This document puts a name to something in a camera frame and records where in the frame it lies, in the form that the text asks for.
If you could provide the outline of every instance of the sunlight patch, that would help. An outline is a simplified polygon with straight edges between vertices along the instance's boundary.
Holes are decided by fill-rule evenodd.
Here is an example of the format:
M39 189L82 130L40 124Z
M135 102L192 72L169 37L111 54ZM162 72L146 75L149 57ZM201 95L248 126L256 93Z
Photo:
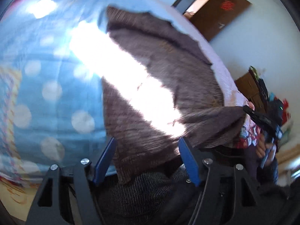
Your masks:
M173 92L101 32L96 23L81 21L71 36L70 50L93 73L105 77L154 129L173 137L184 134L184 125L176 122L182 115L174 108Z
M40 0L37 3L28 7L27 11L35 16L36 19L41 19L50 14L57 7L52 0Z

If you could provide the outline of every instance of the blue polka dot blanket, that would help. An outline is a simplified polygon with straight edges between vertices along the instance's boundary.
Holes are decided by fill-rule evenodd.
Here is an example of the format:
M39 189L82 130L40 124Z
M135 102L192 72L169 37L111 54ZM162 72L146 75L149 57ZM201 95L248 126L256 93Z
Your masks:
M110 54L95 45L105 43L97 40L108 5L182 29L154 0L22 0L0 22L0 176L39 183L51 164L74 165L104 147L95 58L104 67ZM115 173L112 164L107 175Z

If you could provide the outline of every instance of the bed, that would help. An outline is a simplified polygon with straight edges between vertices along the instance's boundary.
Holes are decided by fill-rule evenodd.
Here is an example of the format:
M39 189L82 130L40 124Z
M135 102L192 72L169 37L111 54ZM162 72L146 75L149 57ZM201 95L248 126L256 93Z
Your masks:
M158 0L15 0L0 23L0 198L21 220L51 164L73 165L104 145L101 76L82 65L69 44L82 20L105 33L108 5L170 21L198 41L224 105L251 105L198 30ZM246 118L245 129L253 126ZM107 175L115 173L112 164Z

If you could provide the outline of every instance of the brown towel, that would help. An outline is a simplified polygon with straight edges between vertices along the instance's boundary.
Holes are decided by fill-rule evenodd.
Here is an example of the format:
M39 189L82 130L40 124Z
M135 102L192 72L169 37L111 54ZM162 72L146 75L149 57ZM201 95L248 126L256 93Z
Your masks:
M179 155L180 136L205 148L234 140L245 114L223 106L196 41L150 13L108 7L107 16L110 38L128 54L114 67L115 77L102 80L105 127L118 141L114 164L121 183ZM115 84L120 74L128 77Z

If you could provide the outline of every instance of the screw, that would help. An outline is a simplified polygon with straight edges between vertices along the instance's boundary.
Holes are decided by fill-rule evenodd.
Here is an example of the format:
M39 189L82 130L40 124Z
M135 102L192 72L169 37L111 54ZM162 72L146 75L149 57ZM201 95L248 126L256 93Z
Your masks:
M205 163L206 165L210 165L210 164L213 163L213 160L210 159L210 158L206 158L206 159L204 159L204 163Z
M86 165L90 162L90 160L87 159L87 158L83 158L80 162L81 162L82 165Z
M244 166L243 166L242 164L237 164L237 165L235 166L235 168L238 169L238 170L243 170L243 169L244 169Z
M50 167L50 169L52 171L54 171L54 170L58 169L58 165L57 164L52 164L51 167Z

